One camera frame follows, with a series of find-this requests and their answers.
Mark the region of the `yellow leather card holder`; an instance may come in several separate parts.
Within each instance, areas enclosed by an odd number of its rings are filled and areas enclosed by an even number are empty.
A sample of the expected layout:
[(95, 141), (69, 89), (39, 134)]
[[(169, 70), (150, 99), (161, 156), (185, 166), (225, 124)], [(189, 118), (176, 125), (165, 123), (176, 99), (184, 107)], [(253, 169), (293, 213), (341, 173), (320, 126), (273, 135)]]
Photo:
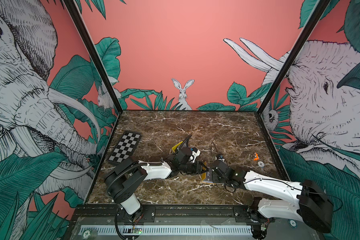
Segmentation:
[(203, 162), (201, 181), (205, 184), (213, 184), (213, 171), (208, 167), (207, 162)]

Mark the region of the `yellow plastic card tray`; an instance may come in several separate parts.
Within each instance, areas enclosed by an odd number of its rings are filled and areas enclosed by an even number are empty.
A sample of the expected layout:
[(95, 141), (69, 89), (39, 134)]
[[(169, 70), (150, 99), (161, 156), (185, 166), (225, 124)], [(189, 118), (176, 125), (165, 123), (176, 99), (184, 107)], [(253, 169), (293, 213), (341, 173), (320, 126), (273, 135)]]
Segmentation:
[(181, 141), (181, 142), (179, 142), (178, 144), (176, 144), (175, 146), (173, 146), (173, 147), (171, 148), (171, 154), (176, 153), (182, 143), (183, 143), (183, 141)]

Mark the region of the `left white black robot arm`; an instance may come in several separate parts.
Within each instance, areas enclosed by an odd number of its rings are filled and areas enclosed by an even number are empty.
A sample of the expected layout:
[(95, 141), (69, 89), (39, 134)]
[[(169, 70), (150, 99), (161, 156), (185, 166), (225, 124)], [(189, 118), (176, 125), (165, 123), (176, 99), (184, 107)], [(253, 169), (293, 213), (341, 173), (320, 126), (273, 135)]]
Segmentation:
[(208, 167), (197, 160), (200, 151), (183, 147), (159, 162), (138, 161), (129, 157), (103, 176), (106, 195), (130, 216), (142, 213), (142, 206), (135, 195), (137, 188), (148, 180), (170, 179), (179, 173), (201, 175)]

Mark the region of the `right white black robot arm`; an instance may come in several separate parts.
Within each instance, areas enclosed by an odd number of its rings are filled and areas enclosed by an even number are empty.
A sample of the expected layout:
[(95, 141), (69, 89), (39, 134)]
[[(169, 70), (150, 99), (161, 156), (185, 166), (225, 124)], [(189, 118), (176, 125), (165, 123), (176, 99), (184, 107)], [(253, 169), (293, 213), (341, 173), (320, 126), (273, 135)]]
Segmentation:
[(214, 184), (222, 183), (234, 189), (260, 192), (272, 199), (255, 198), (247, 209), (249, 219), (265, 225), (272, 219), (300, 221), (321, 233), (330, 233), (334, 204), (311, 180), (283, 181), (254, 171), (234, 170), (217, 159), (210, 167)]

